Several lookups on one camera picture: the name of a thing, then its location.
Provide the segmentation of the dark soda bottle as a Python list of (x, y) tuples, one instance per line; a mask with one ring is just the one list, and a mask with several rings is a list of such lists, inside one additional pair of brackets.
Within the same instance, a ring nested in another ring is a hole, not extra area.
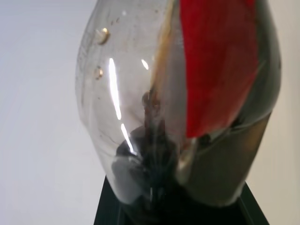
[(281, 83), (268, 0), (97, 0), (75, 93), (117, 198), (241, 194)]

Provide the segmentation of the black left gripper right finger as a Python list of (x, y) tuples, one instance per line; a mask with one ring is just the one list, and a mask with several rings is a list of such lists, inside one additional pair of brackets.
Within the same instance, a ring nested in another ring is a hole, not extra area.
[(247, 183), (226, 216), (226, 225), (270, 225)]

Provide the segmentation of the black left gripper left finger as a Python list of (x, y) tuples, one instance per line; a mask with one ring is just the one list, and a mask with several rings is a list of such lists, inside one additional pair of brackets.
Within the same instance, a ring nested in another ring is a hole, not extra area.
[(103, 183), (94, 225), (124, 225), (124, 213), (106, 177)]

